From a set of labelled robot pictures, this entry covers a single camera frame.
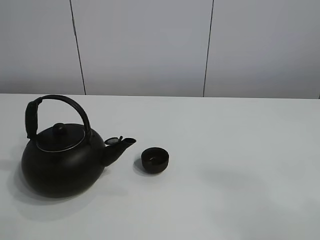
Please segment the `black round teapot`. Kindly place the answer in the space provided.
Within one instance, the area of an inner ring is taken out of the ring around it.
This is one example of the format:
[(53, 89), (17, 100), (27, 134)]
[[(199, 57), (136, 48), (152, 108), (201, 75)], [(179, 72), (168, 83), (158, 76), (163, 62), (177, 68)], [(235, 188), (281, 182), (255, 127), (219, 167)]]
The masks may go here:
[[(38, 132), (38, 107), (44, 100), (57, 100), (73, 107), (82, 124), (56, 123)], [(29, 140), (21, 158), (26, 183), (47, 198), (66, 198), (90, 188), (104, 169), (136, 143), (134, 138), (103, 140), (91, 128), (85, 110), (64, 95), (45, 95), (30, 101), (25, 110), (25, 130)]]

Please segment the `small black teacup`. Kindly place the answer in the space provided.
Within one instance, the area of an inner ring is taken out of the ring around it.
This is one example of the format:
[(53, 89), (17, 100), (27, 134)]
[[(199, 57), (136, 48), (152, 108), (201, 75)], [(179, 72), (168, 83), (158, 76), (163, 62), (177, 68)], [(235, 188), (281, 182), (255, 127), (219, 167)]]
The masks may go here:
[(150, 147), (141, 154), (141, 164), (148, 174), (159, 174), (169, 164), (169, 153), (160, 147)]

